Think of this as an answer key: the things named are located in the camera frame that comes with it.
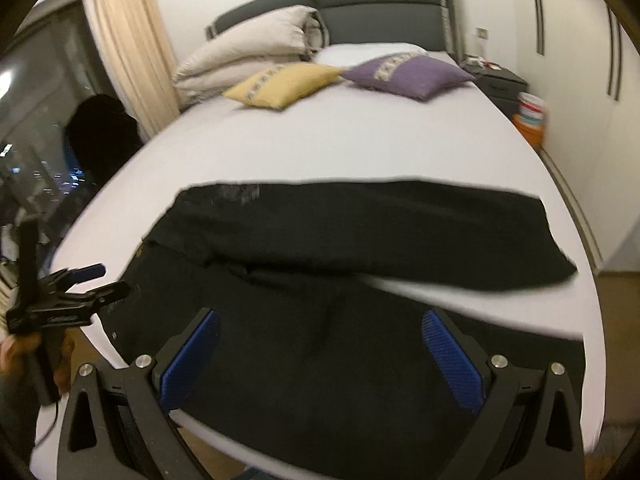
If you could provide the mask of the person left hand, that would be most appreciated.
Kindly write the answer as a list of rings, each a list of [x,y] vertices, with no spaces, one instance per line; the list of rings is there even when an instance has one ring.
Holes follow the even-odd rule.
[[[41,346],[41,336],[9,335],[1,341],[1,375],[11,379],[18,379],[24,374],[26,359]],[[75,343],[69,333],[58,348],[58,367],[52,372],[52,378],[58,387],[59,394],[70,391],[72,385],[72,355]]]

